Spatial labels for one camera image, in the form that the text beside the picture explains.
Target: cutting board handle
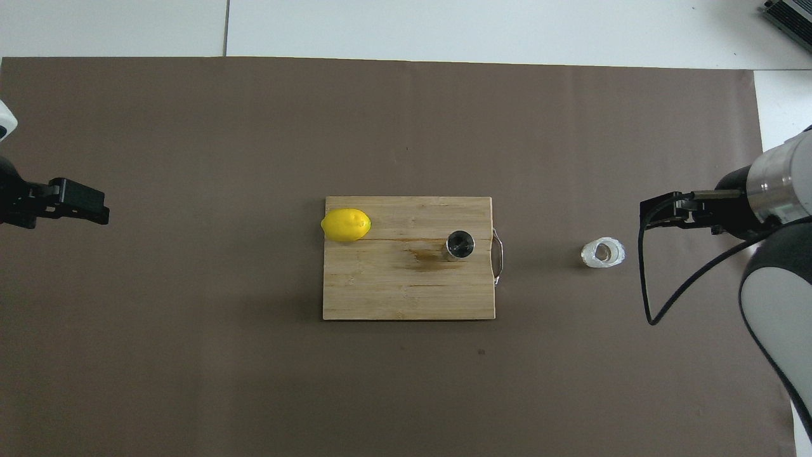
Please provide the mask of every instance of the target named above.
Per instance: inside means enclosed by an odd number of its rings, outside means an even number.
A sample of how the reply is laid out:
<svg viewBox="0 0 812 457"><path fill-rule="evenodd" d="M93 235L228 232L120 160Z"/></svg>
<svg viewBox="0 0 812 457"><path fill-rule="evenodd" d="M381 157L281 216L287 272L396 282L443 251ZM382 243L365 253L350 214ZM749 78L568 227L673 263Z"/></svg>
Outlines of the cutting board handle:
<svg viewBox="0 0 812 457"><path fill-rule="evenodd" d="M504 244L502 244L502 240L499 239L499 234L496 233L496 227L494 227L494 241L499 244L499 269L494 270L494 287L499 283L499 277L502 276L502 270L505 267L505 249Z"/></svg>

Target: brown table mat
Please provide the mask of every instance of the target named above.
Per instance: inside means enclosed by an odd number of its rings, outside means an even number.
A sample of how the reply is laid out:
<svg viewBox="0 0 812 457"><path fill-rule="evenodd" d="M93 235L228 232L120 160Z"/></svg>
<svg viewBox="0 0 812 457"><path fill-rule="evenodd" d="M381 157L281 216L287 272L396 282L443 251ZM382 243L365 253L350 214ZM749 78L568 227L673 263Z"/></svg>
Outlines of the brown table mat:
<svg viewBox="0 0 812 457"><path fill-rule="evenodd" d="M4 59L0 97L23 178L111 209L0 226L0 454L794 454L745 259L650 328L633 246L759 154L752 72ZM497 319L321 321L327 195L493 197ZM652 232L654 300L732 243Z"/></svg>

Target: metal cylinder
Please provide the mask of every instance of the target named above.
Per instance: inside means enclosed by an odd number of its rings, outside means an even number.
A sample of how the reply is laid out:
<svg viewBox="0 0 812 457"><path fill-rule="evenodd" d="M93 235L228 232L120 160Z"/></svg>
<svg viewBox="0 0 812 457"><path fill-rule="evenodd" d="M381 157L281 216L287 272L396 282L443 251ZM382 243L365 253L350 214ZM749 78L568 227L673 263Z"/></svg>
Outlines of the metal cylinder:
<svg viewBox="0 0 812 457"><path fill-rule="evenodd" d="M462 260L471 255L474 244L473 237L470 233L457 230L446 238L443 258L451 262Z"/></svg>

